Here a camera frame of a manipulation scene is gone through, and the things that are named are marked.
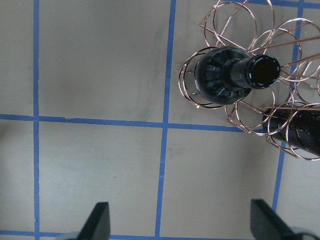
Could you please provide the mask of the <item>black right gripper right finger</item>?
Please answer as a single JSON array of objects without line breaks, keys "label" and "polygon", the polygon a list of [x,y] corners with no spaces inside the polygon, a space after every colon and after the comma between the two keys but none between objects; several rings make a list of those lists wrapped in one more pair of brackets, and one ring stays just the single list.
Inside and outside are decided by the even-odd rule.
[{"label": "black right gripper right finger", "polygon": [[308,232],[294,232],[263,200],[250,201],[250,231],[255,240],[317,240]]}]

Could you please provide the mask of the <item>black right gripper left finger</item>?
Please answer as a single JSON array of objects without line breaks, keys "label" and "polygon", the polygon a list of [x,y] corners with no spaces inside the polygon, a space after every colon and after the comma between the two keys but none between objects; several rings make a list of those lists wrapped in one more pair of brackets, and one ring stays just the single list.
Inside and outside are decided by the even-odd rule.
[{"label": "black right gripper left finger", "polygon": [[111,235],[110,207],[108,202],[95,204],[79,232],[65,233],[59,240],[108,240]]}]

